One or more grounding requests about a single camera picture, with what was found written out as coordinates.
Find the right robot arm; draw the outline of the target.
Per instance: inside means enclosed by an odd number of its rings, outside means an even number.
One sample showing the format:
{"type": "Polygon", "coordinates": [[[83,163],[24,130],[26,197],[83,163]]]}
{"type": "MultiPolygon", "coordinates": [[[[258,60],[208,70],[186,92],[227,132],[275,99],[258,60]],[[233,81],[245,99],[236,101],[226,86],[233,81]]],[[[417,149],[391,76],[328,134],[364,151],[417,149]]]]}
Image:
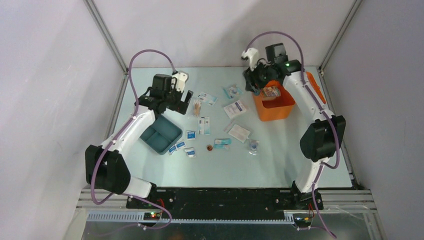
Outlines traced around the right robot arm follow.
{"type": "Polygon", "coordinates": [[[289,60],[282,43],[266,47],[267,61],[263,62],[256,48],[250,47],[241,54],[248,62],[243,71],[246,91],[258,96],[271,81],[277,81],[293,98],[309,126],[300,139],[300,149],[310,160],[294,181],[298,191],[291,194],[291,204],[304,209],[311,202],[310,192],[317,188],[320,171],[332,156],[336,157],[334,167],[340,163],[340,146],[346,128],[342,115],[336,116],[320,97],[309,81],[303,64],[289,60]]]}

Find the green labelled gauze pack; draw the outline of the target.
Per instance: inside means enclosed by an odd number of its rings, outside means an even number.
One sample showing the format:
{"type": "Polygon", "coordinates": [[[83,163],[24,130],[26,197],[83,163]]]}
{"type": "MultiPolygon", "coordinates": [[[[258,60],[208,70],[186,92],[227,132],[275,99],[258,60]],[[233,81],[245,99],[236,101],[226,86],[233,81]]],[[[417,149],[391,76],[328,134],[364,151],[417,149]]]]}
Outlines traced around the green labelled gauze pack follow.
{"type": "Polygon", "coordinates": [[[281,92],[276,85],[266,86],[260,92],[262,101],[272,101],[281,96],[281,92]]]}

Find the orange medicine kit box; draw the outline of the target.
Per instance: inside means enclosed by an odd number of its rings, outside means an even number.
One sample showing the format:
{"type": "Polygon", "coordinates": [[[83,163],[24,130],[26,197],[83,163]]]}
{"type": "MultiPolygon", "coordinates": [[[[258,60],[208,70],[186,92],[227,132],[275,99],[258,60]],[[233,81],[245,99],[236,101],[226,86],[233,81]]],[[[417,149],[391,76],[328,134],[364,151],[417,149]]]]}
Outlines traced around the orange medicine kit box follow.
{"type": "Polygon", "coordinates": [[[290,115],[294,106],[299,108],[304,119],[309,123],[313,123],[315,120],[324,121],[326,118],[321,112],[326,113],[330,117],[333,116],[334,113],[329,109],[314,76],[310,72],[306,72],[305,76],[306,86],[318,99],[318,103],[315,103],[313,97],[305,90],[300,80],[293,81],[289,78],[288,83],[284,85],[288,89],[285,89],[278,81],[272,80],[265,87],[276,87],[280,91],[280,96],[276,96],[271,100],[267,100],[263,94],[253,96],[259,119],[263,122],[285,119],[290,115]]]}

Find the white gauze pad pack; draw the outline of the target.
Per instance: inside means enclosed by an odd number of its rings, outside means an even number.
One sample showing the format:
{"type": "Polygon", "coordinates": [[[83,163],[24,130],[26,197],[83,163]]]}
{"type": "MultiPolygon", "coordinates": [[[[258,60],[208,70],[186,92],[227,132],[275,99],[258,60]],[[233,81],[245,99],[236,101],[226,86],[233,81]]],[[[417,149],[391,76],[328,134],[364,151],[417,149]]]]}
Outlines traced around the white gauze pad pack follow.
{"type": "Polygon", "coordinates": [[[241,143],[244,143],[248,139],[251,132],[238,124],[234,124],[228,131],[228,134],[241,143]]]}

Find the white blue labelled pack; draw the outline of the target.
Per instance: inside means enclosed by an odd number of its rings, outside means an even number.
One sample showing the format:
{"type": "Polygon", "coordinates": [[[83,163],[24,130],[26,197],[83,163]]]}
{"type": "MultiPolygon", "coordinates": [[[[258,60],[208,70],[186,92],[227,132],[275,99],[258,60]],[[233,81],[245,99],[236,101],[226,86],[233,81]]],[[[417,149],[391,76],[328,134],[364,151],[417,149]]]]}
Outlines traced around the white blue labelled pack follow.
{"type": "Polygon", "coordinates": [[[248,111],[248,108],[241,100],[237,100],[223,108],[230,119],[234,119],[248,111]]]}

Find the teal plaster bag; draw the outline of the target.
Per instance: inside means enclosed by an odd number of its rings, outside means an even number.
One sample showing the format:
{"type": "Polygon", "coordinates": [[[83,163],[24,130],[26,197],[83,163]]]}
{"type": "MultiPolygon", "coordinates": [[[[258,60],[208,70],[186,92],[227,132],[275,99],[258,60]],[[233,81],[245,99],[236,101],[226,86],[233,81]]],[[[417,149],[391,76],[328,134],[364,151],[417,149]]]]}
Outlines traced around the teal plaster bag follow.
{"type": "Polygon", "coordinates": [[[243,91],[236,84],[223,87],[222,90],[228,99],[236,99],[243,94],[243,91]]]}

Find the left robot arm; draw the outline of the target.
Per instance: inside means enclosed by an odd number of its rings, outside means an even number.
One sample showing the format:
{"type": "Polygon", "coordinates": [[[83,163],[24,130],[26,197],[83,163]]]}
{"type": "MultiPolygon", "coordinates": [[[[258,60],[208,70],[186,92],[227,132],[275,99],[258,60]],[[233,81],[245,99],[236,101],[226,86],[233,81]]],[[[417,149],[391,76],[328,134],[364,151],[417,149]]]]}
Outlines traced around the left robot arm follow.
{"type": "Polygon", "coordinates": [[[189,75],[174,71],[172,75],[156,74],[152,85],[134,103],[130,117],[118,131],[99,145],[89,145],[85,150],[86,182],[92,188],[109,191],[117,195],[137,196],[145,208],[153,208],[158,202],[158,194],[152,189],[154,184],[132,176],[127,163],[131,148],[166,111],[186,114],[193,91],[185,93],[189,75]]]}

